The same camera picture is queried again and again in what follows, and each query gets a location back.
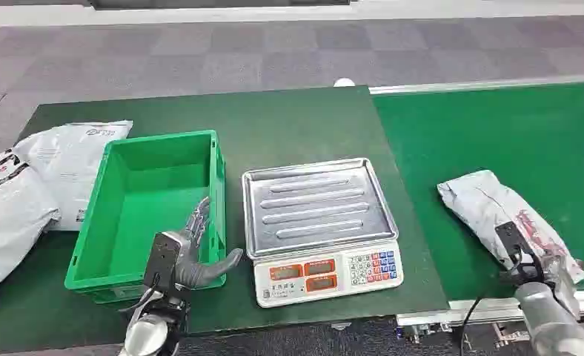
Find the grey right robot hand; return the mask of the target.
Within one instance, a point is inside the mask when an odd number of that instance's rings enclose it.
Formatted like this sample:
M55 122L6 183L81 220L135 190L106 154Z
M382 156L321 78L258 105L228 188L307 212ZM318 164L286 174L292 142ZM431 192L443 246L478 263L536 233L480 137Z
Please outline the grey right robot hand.
M546 254L541 258L544 283L554 299L575 319L580 320L580 303L575 297L576 286L566 269L565 256Z

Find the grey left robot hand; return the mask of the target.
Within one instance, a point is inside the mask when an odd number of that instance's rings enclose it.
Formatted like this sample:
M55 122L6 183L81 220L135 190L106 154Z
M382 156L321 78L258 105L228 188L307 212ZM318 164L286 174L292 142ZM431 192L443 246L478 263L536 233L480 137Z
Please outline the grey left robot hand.
M178 232L182 241L176 262L176 282L188 289L200 289L210 285L216 278L235 268L244 251L232 250L225 259L211 265L199 262L199 247L210 216L210 197L204 197L194 208L185 227Z

